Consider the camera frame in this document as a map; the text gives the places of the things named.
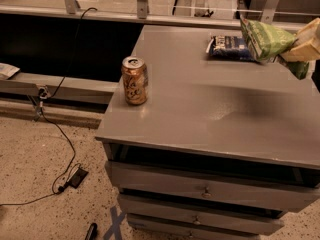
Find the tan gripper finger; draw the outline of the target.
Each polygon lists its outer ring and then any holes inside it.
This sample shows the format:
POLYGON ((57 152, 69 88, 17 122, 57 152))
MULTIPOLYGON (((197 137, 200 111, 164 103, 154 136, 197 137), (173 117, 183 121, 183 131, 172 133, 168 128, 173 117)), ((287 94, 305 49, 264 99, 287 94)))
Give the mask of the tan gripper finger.
POLYGON ((296 42, 281 57, 287 62, 307 62, 320 59, 320 18, 309 22, 296 33, 296 42))

